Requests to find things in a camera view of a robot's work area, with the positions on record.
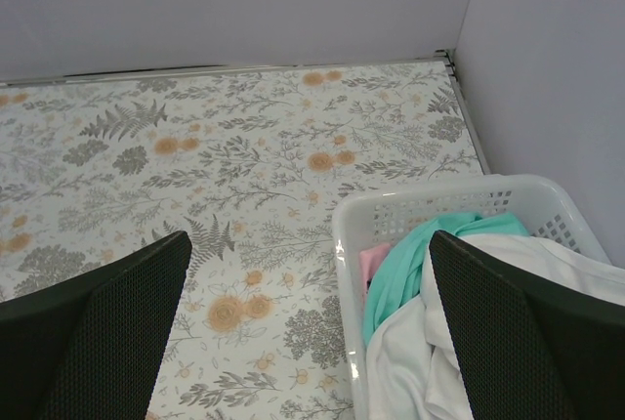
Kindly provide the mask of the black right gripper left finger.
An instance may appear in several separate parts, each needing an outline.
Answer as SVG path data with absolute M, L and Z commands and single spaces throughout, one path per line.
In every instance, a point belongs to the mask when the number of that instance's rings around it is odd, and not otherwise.
M 176 231 L 2 303 L 2 418 L 145 418 L 190 256 Z

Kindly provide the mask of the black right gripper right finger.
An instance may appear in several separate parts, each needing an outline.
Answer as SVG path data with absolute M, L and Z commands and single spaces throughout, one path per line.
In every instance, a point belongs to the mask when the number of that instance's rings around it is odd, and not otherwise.
M 576 289 L 446 231 L 437 292 L 476 419 L 621 419 L 624 283 L 601 265 Z

